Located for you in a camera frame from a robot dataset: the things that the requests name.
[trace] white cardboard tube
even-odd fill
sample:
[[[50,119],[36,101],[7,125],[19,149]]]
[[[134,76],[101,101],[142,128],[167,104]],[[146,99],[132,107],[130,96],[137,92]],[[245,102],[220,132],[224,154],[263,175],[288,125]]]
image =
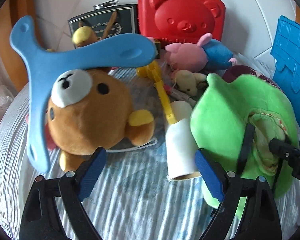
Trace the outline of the white cardboard tube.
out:
[[[198,146],[190,130],[192,108],[188,102],[174,101],[172,111],[177,123],[166,122],[166,146],[168,178],[170,180],[193,179],[200,176],[194,162]]]

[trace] pink pig plush toy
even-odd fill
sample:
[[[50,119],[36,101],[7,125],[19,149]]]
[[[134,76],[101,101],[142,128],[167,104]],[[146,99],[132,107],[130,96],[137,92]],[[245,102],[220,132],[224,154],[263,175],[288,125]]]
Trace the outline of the pink pig plush toy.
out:
[[[199,72],[203,68],[209,71],[228,69],[236,65],[233,53],[220,41],[212,39],[212,34],[203,35],[197,44],[173,43],[165,47],[164,58],[175,70]]]

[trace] silver bolt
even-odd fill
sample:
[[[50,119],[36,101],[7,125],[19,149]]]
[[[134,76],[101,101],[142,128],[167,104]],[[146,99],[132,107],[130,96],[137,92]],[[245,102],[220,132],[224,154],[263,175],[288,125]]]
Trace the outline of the silver bolt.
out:
[[[259,181],[265,182],[265,181],[266,181],[266,178],[265,178],[264,176],[259,176]]]
[[[235,173],[233,171],[228,171],[227,172],[228,177],[230,178],[234,178],[235,177]]]
[[[74,176],[74,171],[68,171],[68,172],[66,173],[66,176],[67,176],[68,178],[73,177],[73,176]]]
[[[35,182],[40,182],[43,179],[44,179],[44,177],[42,175],[39,175],[39,176],[36,176],[34,180],[35,180]]]

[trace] yellow plastic toy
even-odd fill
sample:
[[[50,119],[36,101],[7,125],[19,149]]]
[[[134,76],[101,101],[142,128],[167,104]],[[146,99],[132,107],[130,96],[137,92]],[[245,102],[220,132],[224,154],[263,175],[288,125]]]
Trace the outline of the yellow plastic toy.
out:
[[[159,67],[158,63],[154,60],[147,66],[137,68],[137,75],[139,77],[148,77],[154,81],[154,86],[157,89],[168,123],[170,125],[176,123],[177,120],[173,114],[169,97],[163,88],[164,84],[161,76],[161,68]]]

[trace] green plush hat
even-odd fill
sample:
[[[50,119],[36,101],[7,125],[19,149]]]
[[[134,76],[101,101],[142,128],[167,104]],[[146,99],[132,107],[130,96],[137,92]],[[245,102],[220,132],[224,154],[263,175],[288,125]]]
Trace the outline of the green plush hat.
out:
[[[251,75],[241,75],[232,83],[209,74],[207,90],[193,110],[190,126],[199,148],[207,149],[214,161],[225,171],[236,171],[247,122],[256,129],[242,178],[266,177],[270,187],[274,182],[279,159],[268,147],[271,139],[285,140],[299,148],[296,119],[288,98],[277,88]],[[286,161],[276,182],[275,197],[287,192],[292,183],[292,168]],[[218,208],[203,184],[203,197],[208,205]],[[241,198],[236,215],[241,218],[246,198]]]

